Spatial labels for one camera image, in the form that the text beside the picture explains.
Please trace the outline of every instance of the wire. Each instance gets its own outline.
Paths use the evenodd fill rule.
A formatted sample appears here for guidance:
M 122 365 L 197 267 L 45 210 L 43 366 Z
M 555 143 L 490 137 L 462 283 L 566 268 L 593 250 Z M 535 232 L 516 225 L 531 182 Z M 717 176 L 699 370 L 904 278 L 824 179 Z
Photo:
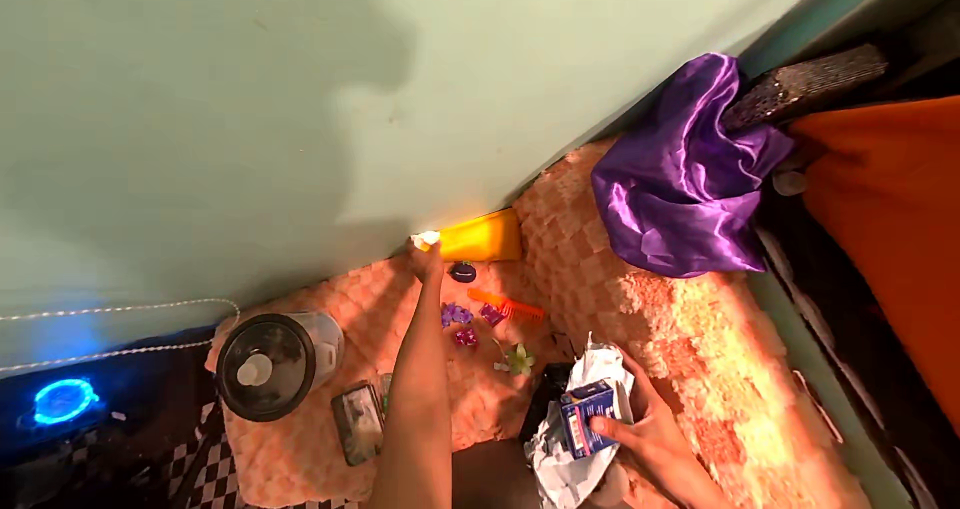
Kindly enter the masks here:
M 230 329 L 232 330 L 237 326 L 237 324 L 240 323 L 240 307 L 237 305 L 237 303 L 233 302 L 232 300 L 228 298 L 221 298 L 221 297 L 194 298 L 190 300 L 178 300 L 176 302 L 162 302 L 160 304 L 110 306 L 105 308 L 84 308 L 82 310 L 56 310 L 56 311 L 50 311 L 50 312 L 36 312 L 33 314 L 20 314 L 16 316 L 0 316 L 0 322 L 37 320 L 42 318 L 64 318 L 67 316 L 80 316 L 82 314 L 128 312 L 131 310 L 151 310 L 154 308 L 186 307 L 189 305 L 199 305 L 202 303 L 224 303 L 224 304 L 230 305 L 231 307 L 233 307 L 233 310 L 236 311 L 236 317 L 233 319 L 233 324 L 230 326 Z M 79 355 L 77 357 L 67 357 L 64 359 L 51 359 L 49 361 L 37 361 L 35 363 L 24 363 L 22 365 L 0 367 L 0 373 L 36 369 L 41 367 L 48 367 L 51 365 L 73 363 L 76 361 L 87 361 L 90 359 L 105 359 L 107 357 L 127 356 L 129 354 L 146 354 L 149 352 L 166 352 L 168 350 L 183 350 L 186 348 L 196 348 L 198 346 L 205 346 L 210 344 L 211 342 L 213 342 L 212 338 L 203 340 L 200 342 L 192 342 L 192 343 L 173 343 L 168 345 L 150 345 L 146 347 L 136 347 L 134 349 L 118 349 L 116 351 L 105 351 L 103 353 L 93 353 L 91 355 Z

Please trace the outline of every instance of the purple hair clip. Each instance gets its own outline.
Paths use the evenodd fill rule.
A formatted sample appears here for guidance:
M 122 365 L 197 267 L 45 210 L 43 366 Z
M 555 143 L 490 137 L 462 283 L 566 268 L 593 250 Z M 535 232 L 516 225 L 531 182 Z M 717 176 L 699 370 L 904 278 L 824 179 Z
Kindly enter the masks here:
M 453 338 L 456 339 L 457 344 L 460 346 L 476 346 L 477 344 L 477 334 L 474 332 L 472 325 L 467 325 L 453 333 Z
M 480 309 L 480 317 L 486 320 L 490 327 L 495 328 L 506 316 L 492 304 L 484 304 Z
M 474 313 L 455 302 L 449 302 L 439 310 L 439 323 L 445 329 L 450 324 L 469 324 L 473 320 Z

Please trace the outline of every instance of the blue light ring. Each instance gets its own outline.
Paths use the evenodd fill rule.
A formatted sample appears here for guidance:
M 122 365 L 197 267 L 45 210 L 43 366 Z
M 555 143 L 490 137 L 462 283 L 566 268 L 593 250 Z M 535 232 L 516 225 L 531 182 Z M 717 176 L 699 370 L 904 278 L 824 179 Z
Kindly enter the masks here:
M 78 387 L 80 392 L 83 394 L 83 400 L 76 406 L 73 410 L 63 415 L 56 417 L 50 417 L 37 411 L 33 414 L 33 420 L 40 425 L 55 425 L 57 423 L 63 423 L 64 421 L 70 421 L 71 419 L 77 417 L 78 415 L 84 413 L 87 408 L 90 407 L 93 403 L 100 401 L 100 396 L 96 392 L 93 392 L 93 386 L 89 382 L 82 379 L 62 379 L 59 381 L 54 381 L 50 385 L 47 385 L 43 389 L 40 389 L 36 395 L 33 397 L 33 403 L 37 406 L 41 404 L 41 401 L 50 394 L 51 391 L 61 388 L 61 387 Z

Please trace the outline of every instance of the orange curtain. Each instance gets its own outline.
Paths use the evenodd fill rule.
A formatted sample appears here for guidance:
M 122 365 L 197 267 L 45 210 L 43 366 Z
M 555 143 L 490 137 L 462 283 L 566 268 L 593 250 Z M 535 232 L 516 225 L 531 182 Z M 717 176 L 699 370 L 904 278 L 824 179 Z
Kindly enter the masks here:
M 960 433 L 960 97 L 812 114 L 790 134 L 823 151 L 806 172 L 806 208 Z

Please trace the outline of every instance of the blender lid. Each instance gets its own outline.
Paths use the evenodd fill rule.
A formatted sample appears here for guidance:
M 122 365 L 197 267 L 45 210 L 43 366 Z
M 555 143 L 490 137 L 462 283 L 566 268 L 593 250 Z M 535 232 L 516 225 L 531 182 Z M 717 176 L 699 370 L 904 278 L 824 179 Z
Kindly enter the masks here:
M 261 314 L 226 337 L 217 359 L 217 387 L 238 416 L 276 421 L 304 400 L 316 368 L 316 351 L 302 325 L 282 314 Z

